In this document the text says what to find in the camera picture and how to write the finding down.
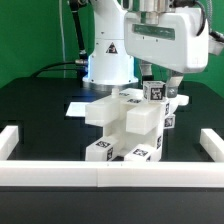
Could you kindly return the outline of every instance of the green background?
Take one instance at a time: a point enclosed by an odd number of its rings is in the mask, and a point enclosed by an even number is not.
[[[0,87],[18,77],[27,77],[41,67],[62,61],[59,1],[6,1],[0,3]],[[224,2],[214,0],[213,29],[224,33]],[[93,50],[94,22],[91,6],[79,11],[85,46]],[[67,0],[63,0],[66,60],[78,58],[75,27]],[[139,74],[136,61],[136,74]],[[166,76],[165,69],[153,67],[156,79]],[[63,77],[62,72],[42,76]],[[67,72],[67,77],[76,77]],[[186,75],[185,80],[205,83],[224,97],[224,52],[209,56],[209,64],[200,74]]]

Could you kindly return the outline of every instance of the warning label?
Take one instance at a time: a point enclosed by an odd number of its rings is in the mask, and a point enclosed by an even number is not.
[[[112,43],[110,45],[110,47],[107,49],[107,52],[106,53],[108,53],[108,54],[118,54],[117,53],[117,49],[116,49],[114,43]]]

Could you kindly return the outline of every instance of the black table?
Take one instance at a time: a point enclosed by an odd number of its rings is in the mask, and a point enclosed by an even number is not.
[[[224,136],[224,99],[203,84],[183,82],[190,104],[165,130],[163,161],[212,161],[200,147],[201,128]],[[84,160],[102,129],[65,116],[70,102],[110,93],[82,89],[75,79],[20,78],[0,90],[0,128],[18,125],[10,160]],[[0,188],[1,223],[223,223],[223,189]]]

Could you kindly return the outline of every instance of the white wall segment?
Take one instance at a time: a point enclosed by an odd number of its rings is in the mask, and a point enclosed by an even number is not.
[[[1,161],[0,186],[224,187],[222,163]]]
[[[7,160],[18,141],[18,126],[6,126],[0,133],[0,160]]]
[[[200,144],[215,162],[224,162],[224,141],[212,129],[202,129]]]

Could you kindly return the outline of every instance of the stacked blocks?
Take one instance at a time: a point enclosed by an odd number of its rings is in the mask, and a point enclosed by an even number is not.
[[[143,91],[114,89],[111,96],[86,105],[86,123],[103,127],[103,137],[87,147],[86,160],[159,161],[164,126],[174,127],[173,113],[186,101],[185,96],[167,99],[164,92],[163,82],[144,82]]]

